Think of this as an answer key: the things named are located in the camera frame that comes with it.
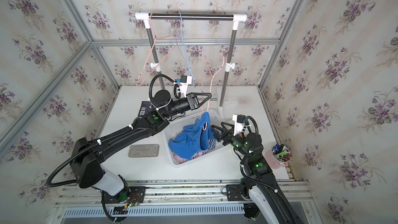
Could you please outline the light blue wire hanger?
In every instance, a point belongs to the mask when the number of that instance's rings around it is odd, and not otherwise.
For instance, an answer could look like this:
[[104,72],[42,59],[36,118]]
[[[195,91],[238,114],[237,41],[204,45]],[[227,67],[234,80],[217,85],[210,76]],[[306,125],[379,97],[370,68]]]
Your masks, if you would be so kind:
[[178,50],[180,51],[180,54],[181,54],[186,66],[187,66],[189,75],[192,77],[193,86],[196,87],[196,85],[195,85],[195,77],[194,77],[193,72],[192,72],[191,63],[190,63],[190,60],[189,60],[189,57],[188,57],[187,47],[186,47],[186,44],[185,44],[185,41],[184,41],[184,37],[183,37],[184,33],[183,33],[182,14],[181,14],[180,11],[177,14],[179,15],[179,20],[180,20],[180,22],[179,22],[180,23],[180,25],[179,25],[180,26],[179,27],[179,29],[180,29],[180,41],[182,42],[182,46],[183,46],[184,52],[182,52],[180,48]]

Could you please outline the pink tank top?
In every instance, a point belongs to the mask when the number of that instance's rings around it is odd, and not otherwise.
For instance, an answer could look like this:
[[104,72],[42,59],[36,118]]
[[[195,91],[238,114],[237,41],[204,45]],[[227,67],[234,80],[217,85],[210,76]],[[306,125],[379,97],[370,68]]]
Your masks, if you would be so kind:
[[176,153],[173,153],[173,158],[178,164],[183,164],[185,162],[194,160],[194,159],[199,158],[206,154],[207,154],[207,151],[199,151],[199,152],[195,153],[190,159],[185,159],[185,158],[180,157]]

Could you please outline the pink wire hanger striped top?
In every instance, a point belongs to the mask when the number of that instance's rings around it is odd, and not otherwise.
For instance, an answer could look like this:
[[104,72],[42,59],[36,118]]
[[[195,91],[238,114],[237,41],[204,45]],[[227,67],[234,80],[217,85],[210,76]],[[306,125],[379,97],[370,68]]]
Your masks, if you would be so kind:
[[[154,73],[155,71],[157,73],[161,73],[161,63],[170,55],[170,53],[175,49],[175,47],[177,47],[177,45],[181,42],[181,39],[177,40],[177,43],[175,44],[175,46],[167,53],[167,55],[160,61],[158,59],[158,55],[157,55],[157,50],[156,50],[156,44],[158,40],[166,40],[169,37],[179,37],[178,35],[169,35],[169,36],[165,36],[165,37],[159,37],[157,38],[155,31],[152,27],[152,23],[151,23],[151,17],[152,14],[151,13],[147,13],[147,12],[136,12],[135,13],[135,18],[137,20],[142,20],[144,22],[146,31],[147,31],[147,35],[148,35],[148,39],[149,39],[149,43],[151,46],[151,50],[150,53],[148,54],[148,57],[146,59],[146,61],[144,62],[144,66],[143,66],[143,70],[140,72],[138,78],[137,78],[137,82],[136,85],[138,87],[142,86],[143,83],[150,77],[150,75],[152,73]],[[145,79],[141,79],[142,74],[146,71],[146,64],[149,61],[150,56],[153,56],[154,59],[154,63],[152,64],[152,70],[150,72],[148,72],[148,75]]]

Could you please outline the blue white striped tank top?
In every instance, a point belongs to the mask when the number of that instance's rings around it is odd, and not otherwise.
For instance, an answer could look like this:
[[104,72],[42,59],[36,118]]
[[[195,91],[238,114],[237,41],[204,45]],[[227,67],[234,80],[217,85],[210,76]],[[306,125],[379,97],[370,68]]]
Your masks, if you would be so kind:
[[212,151],[216,148],[218,141],[217,140],[209,140],[208,142],[208,151]]

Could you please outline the pink wire hanger blue top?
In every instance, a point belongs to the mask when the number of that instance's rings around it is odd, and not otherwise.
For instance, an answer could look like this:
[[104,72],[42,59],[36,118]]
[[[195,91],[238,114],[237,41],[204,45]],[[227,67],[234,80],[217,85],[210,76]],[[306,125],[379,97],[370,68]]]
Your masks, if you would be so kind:
[[223,69],[224,64],[225,64],[225,57],[224,55],[219,55],[219,57],[222,59],[222,65],[221,67],[219,67],[219,69],[216,72],[212,72],[212,69],[209,66],[209,63],[207,61],[207,56],[205,56],[203,58],[203,64],[202,64],[202,83],[201,83],[201,90],[203,90],[203,86],[204,86],[204,75],[205,75],[205,68],[207,68],[207,71],[209,73],[209,76],[211,78],[210,80],[210,86],[209,86],[209,93],[211,93],[212,91],[212,84],[213,84],[213,80],[215,78],[215,76]]

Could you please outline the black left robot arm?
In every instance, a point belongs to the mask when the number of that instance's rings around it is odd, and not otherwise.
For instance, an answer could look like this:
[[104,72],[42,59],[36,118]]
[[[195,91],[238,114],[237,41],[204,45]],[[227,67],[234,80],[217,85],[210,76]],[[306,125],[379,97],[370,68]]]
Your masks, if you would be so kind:
[[[165,78],[174,85],[173,80],[164,74],[155,75],[149,85],[150,112],[134,119],[133,123],[107,136],[96,140],[82,138],[75,144],[73,154],[58,166],[48,177],[47,187],[60,187],[78,184],[80,188],[100,188],[100,185],[112,176],[101,164],[115,153],[163,131],[170,123],[169,118],[187,111],[197,110],[212,97],[211,93],[188,93],[185,97],[171,97],[169,91],[163,89],[153,93],[153,85],[158,78]],[[70,166],[75,179],[54,183],[52,180],[63,168]]]

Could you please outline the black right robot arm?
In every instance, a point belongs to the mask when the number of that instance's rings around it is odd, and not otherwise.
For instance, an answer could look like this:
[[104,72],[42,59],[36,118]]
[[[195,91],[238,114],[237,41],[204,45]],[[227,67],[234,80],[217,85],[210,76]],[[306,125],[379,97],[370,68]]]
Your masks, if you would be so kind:
[[243,156],[239,164],[243,177],[239,184],[241,196],[254,203],[256,212],[260,212],[268,224],[302,224],[262,154],[262,139],[255,119],[244,116],[242,125],[237,134],[235,126],[226,122],[211,126],[217,141],[232,145]]

